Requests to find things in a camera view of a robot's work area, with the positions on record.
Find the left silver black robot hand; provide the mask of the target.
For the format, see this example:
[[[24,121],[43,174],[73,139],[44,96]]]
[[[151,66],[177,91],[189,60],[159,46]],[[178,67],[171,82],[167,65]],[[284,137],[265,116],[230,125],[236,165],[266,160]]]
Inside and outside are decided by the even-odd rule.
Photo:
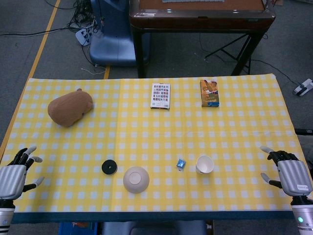
[[[36,146],[31,146],[21,149],[8,165],[0,168],[1,200],[16,200],[23,192],[38,187],[44,181],[44,177],[40,177],[31,184],[25,184],[28,170],[33,163],[43,161],[40,157],[31,156],[36,148]]]

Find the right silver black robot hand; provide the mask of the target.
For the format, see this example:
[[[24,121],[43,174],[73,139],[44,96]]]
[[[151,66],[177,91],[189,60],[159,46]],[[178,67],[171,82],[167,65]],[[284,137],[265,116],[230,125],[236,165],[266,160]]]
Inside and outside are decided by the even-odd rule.
[[[279,150],[274,151],[266,146],[260,149],[268,153],[268,160],[273,160],[279,175],[279,181],[272,180],[265,173],[261,173],[262,179],[269,185],[281,188],[285,194],[291,197],[308,196],[313,187],[303,161],[294,154]]]

